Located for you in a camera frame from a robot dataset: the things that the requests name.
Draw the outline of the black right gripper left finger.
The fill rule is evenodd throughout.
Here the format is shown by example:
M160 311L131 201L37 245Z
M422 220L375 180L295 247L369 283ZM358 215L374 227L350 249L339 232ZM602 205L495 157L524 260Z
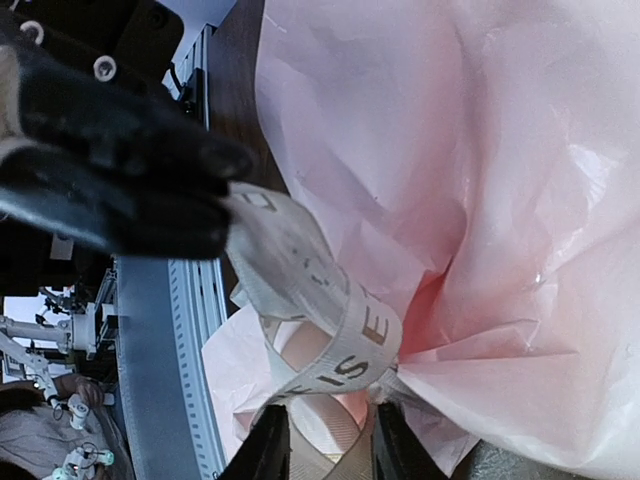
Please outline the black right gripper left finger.
M219 479L287 480L290 454L288 412L282 405L270 405Z

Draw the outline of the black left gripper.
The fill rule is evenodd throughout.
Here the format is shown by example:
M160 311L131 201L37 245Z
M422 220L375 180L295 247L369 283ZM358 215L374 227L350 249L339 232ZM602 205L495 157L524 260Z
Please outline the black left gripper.
M184 23L158 1L3 1L61 63L137 95L162 84ZM214 259L224 200L253 156L174 108L102 84L37 49L1 48L1 209L119 255Z

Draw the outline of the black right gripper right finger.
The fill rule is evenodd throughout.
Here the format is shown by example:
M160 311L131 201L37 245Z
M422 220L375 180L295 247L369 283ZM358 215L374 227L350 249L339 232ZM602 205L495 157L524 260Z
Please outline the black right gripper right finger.
M447 480L393 403L377 406L372 434L373 478Z

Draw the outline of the beige printed ribbon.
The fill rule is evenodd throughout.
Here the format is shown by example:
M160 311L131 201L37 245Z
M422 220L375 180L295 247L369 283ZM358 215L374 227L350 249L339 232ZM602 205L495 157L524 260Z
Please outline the beige printed ribbon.
M257 313L274 393L285 408L293 479L370 479L374 409L358 419L340 402L394 365L396 313L334 260L312 214L290 197L235 183L226 252Z

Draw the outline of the pink wrapping paper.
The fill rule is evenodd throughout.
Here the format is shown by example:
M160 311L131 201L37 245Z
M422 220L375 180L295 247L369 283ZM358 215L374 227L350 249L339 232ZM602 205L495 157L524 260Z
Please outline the pink wrapping paper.
M402 322L339 400L400 404L445 473L485 440L639 475L639 5L268 1L256 86L287 190ZM274 393L256 311L203 350L227 456Z

